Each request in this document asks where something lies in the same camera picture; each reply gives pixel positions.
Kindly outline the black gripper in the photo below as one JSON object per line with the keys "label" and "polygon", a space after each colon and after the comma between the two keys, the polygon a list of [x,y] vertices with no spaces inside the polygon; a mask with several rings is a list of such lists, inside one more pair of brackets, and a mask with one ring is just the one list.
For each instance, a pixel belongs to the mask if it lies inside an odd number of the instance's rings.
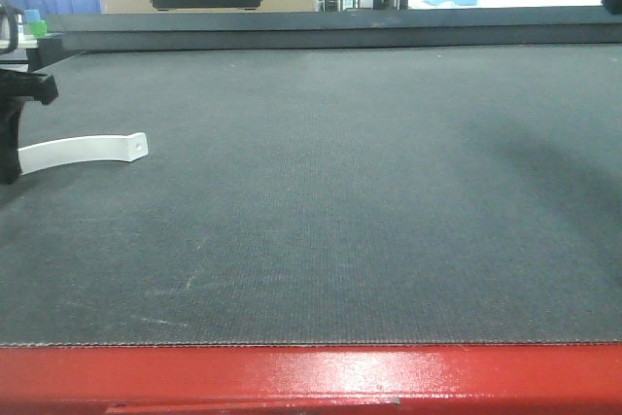
{"label": "black gripper", "polygon": [[27,100],[50,105],[58,96],[53,75],[1,69],[1,184],[21,175],[18,155],[19,123]]}

